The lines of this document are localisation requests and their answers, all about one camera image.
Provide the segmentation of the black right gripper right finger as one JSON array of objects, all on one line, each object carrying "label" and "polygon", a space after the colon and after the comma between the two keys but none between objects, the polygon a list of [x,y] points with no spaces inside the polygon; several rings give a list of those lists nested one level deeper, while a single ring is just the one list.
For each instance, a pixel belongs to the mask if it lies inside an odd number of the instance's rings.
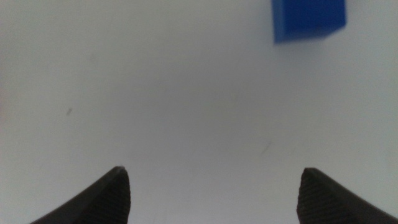
[{"label": "black right gripper right finger", "polygon": [[396,217],[313,167],[301,175],[296,212],[300,224],[397,224]]}]

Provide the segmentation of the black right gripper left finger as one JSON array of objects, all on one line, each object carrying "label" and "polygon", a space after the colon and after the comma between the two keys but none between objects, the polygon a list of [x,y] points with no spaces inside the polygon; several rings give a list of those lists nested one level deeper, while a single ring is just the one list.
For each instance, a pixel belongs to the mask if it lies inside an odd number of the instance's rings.
[{"label": "black right gripper left finger", "polygon": [[116,166],[88,188],[32,224],[127,224],[131,209],[129,176]]}]

